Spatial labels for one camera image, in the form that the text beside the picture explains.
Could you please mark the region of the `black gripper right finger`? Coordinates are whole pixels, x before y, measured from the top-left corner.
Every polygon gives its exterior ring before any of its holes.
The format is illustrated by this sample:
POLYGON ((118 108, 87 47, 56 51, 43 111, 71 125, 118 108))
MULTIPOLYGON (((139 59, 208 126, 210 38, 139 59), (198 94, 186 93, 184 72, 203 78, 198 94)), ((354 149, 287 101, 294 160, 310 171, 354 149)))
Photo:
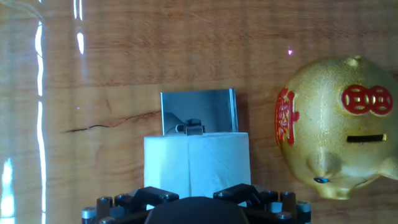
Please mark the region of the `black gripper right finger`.
POLYGON ((238 184, 215 192, 213 198, 237 205, 249 223, 311 224, 311 203, 298 200, 293 192, 238 184))

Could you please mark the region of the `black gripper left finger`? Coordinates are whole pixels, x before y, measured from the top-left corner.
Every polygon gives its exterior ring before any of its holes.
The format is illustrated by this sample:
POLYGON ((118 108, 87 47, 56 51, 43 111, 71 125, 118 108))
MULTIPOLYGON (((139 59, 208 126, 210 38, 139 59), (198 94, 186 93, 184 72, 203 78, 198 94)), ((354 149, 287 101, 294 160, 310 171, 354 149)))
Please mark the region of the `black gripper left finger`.
POLYGON ((179 199, 179 195, 155 187, 134 189, 128 194, 102 196, 95 206, 81 211, 82 224, 144 224, 148 205, 156 207, 179 199))

